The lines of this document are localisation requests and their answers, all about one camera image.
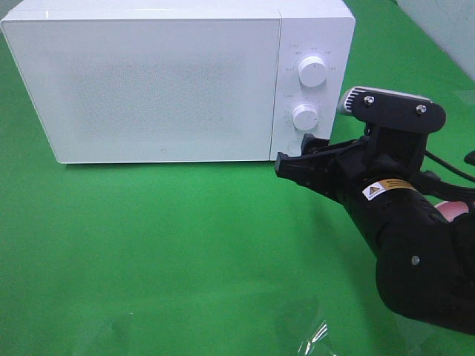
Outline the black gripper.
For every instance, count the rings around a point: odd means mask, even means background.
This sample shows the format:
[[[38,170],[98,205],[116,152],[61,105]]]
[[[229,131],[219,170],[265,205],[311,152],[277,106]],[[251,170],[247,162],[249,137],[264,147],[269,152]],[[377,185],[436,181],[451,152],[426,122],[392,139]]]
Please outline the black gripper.
[[[425,149],[421,135],[364,135],[331,145],[306,133],[299,157],[278,152],[275,175],[321,194],[345,208],[403,202],[421,205],[425,198],[410,178],[419,172]]]

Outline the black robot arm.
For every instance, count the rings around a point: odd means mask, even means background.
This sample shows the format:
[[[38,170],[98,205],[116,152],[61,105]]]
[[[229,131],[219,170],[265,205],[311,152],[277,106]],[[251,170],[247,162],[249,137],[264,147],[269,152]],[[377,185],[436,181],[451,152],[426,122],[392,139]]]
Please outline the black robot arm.
[[[474,190],[410,172],[389,153],[368,159],[362,137],[279,154],[276,174],[344,206],[376,257],[391,311],[474,333]]]

